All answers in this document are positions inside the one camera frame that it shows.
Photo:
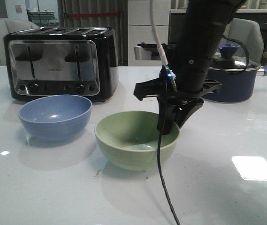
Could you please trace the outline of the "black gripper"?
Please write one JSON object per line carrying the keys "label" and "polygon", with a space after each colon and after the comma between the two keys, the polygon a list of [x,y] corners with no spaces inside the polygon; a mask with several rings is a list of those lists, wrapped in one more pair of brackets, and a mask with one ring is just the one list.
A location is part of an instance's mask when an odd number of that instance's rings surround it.
{"label": "black gripper", "polygon": [[162,135],[168,135],[174,122],[182,128],[189,117],[203,106],[202,96],[211,92],[218,93],[220,89],[220,82],[205,77],[155,78],[136,83],[134,96],[140,101],[144,98],[157,98],[157,129]]}

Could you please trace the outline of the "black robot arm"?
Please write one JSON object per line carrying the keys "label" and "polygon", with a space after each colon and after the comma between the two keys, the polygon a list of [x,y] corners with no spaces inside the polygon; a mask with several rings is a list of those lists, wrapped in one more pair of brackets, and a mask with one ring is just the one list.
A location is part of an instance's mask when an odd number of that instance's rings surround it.
{"label": "black robot arm", "polygon": [[206,79],[214,54],[226,26],[244,3],[242,0],[191,0],[179,39],[169,56],[159,40],[150,1],[150,21],[162,68],[156,79],[136,83],[134,96],[142,101],[156,97],[159,104],[157,129],[170,133],[173,124],[179,128],[202,107],[202,96],[218,93],[221,84]]}

